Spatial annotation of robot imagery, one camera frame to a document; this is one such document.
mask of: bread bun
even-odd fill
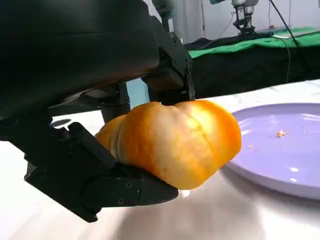
[[[120,162],[181,190],[200,186],[241,149],[236,119],[206,100],[139,105],[108,122],[96,139]]]

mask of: cable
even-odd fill
[[[271,3],[270,3],[270,0],[269,0],[269,10],[268,10],[269,26],[268,26],[268,28],[270,28],[270,26],[271,26],[270,11],[271,11]]]
[[[288,69],[286,72],[286,83],[288,83],[289,82],[290,67],[291,67],[291,54],[290,54],[290,50],[289,50],[289,47],[288,47],[288,44],[286,43],[286,41],[283,40],[282,38],[278,38],[278,39],[280,39],[285,44],[286,49],[288,50],[289,64],[288,64]]]
[[[289,22],[288,22],[289,27],[291,27],[291,3],[292,3],[292,0],[290,0],[289,2]]]
[[[235,12],[231,12],[231,19],[230,19],[229,23],[227,24],[227,26],[224,28],[224,30],[221,32],[221,34],[219,35],[219,37],[218,37],[217,39],[221,38],[221,36],[222,36],[222,35],[225,33],[225,31],[229,28],[230,24],[232,23],[232,20],[234,19],[234,15],[235,15],[235,14],[236,14]],[[213,43],[214,41],[216,41],[217,39],[208,42],[208,43],[207,43],[206,45],[204,45],[204,46],[201,46],[201,47],[196,48],[195,51],[196,51],[196,50],[205,49],[207,46],[209,46],[210,44],[212,44],[212,43]]]
[[[282,17],[281,13],[280,13],[279,10],[278,10],[278,8],[276,7],[274,1],[273,1],[273,0],[269,0],[269,1],[270,1],[270,3],[272,4],[273,8],[274,8],[274,9],[276,10],[276,12],[278,13],[279,17],[281,18],[283,24],[285,25],[285,28],[286,28],[286,29],[288,30],[288,32],[290,33],[290,35],[291,35],[291,37],[292,37],[292,40],[294,41],[294,44],[296,45],[296,48],[298,49],[299,54],[300,54],[300,56],[301,56],[301,58],[302,58],[302,60],[303,60],[303,64],[304,64],[305,67],[307,68],[307,71],[310,72],[310,71],[311,71],[311,68],[310,68],[310,66],[308,65],[308,62],[307,62],[304,54],[302,53],[301,48],[300,48],[300,46],[299,46],[299,43],[297,42],[295,36],[293,35],[292,31],[291,31],[290,28],[288,27],[286,21],[284,20],[284,18]]]

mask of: purple plate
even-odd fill
[[[242,149],[229,168],[267,188],[320,200],[320,104],[264,105],[233,115]]]

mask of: white table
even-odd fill
[[[230,111],[262,104],[320,103],[320,80],[213,97]],[[99,112],[72,118],[92,133]],[[86,223],[23,181],[22,152],[0,142],[0,239],[319,240],[320,202],[257,186],[224,168],[201,187],[159,205],[108,208]]]

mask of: crumb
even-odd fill
[[[286,133],[284,132],[284,131],[278,131],[277,133],[276,133],[276,136],[278,137],[278,138],[282,138],[282,137],[284,137],[286,135]]]

